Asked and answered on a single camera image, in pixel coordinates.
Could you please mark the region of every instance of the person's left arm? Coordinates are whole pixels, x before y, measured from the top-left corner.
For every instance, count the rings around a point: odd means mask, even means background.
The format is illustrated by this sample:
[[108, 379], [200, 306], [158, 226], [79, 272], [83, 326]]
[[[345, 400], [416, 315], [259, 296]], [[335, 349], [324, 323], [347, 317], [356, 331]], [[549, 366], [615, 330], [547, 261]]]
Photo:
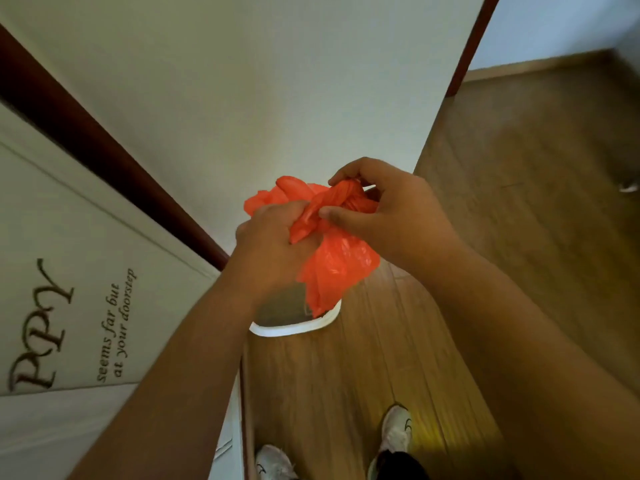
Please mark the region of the person's left arm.
[[256, 310], [294, 281], [320, 243], [317, 235], [289, 243], [289, 227], [305, 205], [260, 209], [238, 228], [226, 269], [70, 480], [207, 478]]

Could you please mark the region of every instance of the person's left hand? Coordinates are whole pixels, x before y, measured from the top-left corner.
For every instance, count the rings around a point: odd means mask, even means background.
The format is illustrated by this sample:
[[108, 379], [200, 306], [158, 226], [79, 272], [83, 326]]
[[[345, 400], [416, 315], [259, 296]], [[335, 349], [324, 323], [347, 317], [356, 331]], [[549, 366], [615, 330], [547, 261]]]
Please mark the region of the person's left hand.
[[322, 243], [322, 234], [289, 243], [289, 228], [308, 202], [265, 205], [236, 230], [236, 249], [222, 273], [248, 299], [263, 302], [292, 284], [304, 263]]

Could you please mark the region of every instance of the pant leg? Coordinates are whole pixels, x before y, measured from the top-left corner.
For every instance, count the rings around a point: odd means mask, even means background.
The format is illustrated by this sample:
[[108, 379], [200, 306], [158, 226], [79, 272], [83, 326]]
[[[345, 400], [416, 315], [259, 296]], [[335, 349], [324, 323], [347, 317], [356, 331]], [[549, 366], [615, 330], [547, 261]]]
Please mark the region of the pant leg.
[[427, 472], [409, 453], [383, 451], [376, 459], [376, 480], [429, 480]]

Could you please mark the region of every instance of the person's right hand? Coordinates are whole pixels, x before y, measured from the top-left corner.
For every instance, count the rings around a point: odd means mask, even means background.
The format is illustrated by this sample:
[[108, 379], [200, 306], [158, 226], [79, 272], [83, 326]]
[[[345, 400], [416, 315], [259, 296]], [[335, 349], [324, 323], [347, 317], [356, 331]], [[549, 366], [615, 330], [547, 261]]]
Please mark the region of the person's right hand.
[[373, 194], [380, 197], [376, 213], [323, 207], [319, 215], [363, 239], [384, 259], [419, 276], [464, 249], [423, 178], [371, 158], [342, 167], [329, 185], [346, 178], [357, 178], [363, 186], [376, 186], [379, 192]]

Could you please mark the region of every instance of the red plastic bag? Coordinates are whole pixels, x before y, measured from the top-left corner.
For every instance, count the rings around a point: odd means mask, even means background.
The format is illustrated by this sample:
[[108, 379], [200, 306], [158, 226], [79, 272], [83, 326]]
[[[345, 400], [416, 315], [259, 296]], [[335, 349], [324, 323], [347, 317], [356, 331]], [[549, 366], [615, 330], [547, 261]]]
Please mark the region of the red plastic bag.
[[280, 177], [270, 191], [260, 190], [244, 202], [250, 216], [263, 205], [308, 200], [302, 215], [291, 226], [292, 244], [313, 232], [322, 232], [320, 247], [305, 263], [298, 281], [307, 285], [307, 304], [318, 318], [331, 310], [348, 288], [366, 278], [380, 265], [380, 256], [363, 240], [318, 216], [327, 205], [372, 214], [378, 202], [367, 198], [357, 180], [343, 180], [334, 187], [306, 184], [295, 177]]

